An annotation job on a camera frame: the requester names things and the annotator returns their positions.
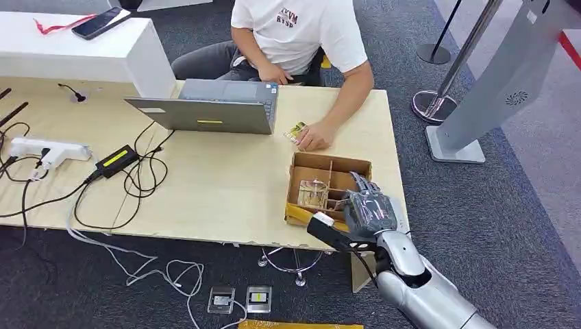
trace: speaker grille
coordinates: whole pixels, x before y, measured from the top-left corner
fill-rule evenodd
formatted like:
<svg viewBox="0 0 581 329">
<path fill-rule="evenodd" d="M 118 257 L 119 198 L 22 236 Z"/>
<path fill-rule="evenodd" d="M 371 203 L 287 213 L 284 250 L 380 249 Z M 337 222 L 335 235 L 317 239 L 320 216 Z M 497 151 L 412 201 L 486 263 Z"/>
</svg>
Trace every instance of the speaker grille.
<svg viewBox="0 0 581 329">
<path fill-rule="evenodd" d="M 507 96 L 504 103 L 509 106 L 517 106 L 524 103 L 528 99 L 528 93 L 521 90 Z"/>
</svg>

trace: laptop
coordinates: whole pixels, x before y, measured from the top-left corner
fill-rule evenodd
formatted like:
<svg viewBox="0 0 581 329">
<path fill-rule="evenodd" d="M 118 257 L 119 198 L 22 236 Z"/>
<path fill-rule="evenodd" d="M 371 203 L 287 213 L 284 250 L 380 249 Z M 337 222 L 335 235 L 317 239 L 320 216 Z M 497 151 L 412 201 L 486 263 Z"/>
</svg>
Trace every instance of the laptop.
<svg viewBox="0 0 581 329">
<path fill-rule="evenodd" d="M 187 79 L 179 99 L 126 98 L 168 130 L 272 134 L 278 85 Z"/>
</svg>

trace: cardboard box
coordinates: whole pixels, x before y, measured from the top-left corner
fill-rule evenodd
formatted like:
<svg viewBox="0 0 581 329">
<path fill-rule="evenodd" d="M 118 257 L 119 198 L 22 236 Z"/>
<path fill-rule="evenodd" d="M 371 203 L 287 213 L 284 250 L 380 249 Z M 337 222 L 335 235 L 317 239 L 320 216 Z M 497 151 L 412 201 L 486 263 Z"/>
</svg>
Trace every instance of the cardboard box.
<svg viewBox="0 0 581 329">
<path fill-rule="evenodd" d="M 335 211 L 333 208 L 337 201 L 343 198 L 346 190 L 358 191 L 350 171 L 355 171 L 371 181 L 371 162 L 369 161 L 297 152 L 290 166 L 291 179 L 288 183 L 286 202 L 313 214 L 322 211 L 335 221 L 344 223 L 343 212 Z M 329 187 L 325 208 L 311 208 L 297 204 L 301 181 L 314 179 L 324 182 Z M 285 213 L 285 220 L 293 225 L 308 225 L 305 221 L 289 216 L 288 212 Z"/>
</svg>

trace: table leg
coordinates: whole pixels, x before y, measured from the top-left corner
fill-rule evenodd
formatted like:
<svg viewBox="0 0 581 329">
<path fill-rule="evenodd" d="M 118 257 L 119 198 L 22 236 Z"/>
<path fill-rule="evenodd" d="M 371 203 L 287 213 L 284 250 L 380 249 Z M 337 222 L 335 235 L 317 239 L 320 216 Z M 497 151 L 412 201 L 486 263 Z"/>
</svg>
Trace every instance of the table leg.
<svg viewBox="0 0 581 329">
<path fill-rule="evenodd" d="M 375 270 L 375 258 L 373 254 L 363 254 L 363 260 L 367 263 L 369 268 Z M 369 274 L 363 267 L 363 264 L 351 254 L 351 287 L 353 293 L 359 292 L 361 288 L 365 287 L 371 281 Z"/>
</svg>

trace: gray pants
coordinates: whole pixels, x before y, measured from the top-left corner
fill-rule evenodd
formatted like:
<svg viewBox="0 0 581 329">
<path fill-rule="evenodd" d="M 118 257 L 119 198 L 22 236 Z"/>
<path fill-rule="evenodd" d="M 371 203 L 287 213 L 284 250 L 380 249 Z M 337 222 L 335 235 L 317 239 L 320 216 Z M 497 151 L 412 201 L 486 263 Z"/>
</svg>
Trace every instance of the gray pants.
<svg viewBox="0 0 581 329">
<path fill-rule="evenodd" d="M 234 66 L 241 56 L 233 41 L 220 42 L 180 56 L 171 63 L 171 69 L 178 80 L 260 81 L 258 71 L 247 60 Z"/>
</svg>

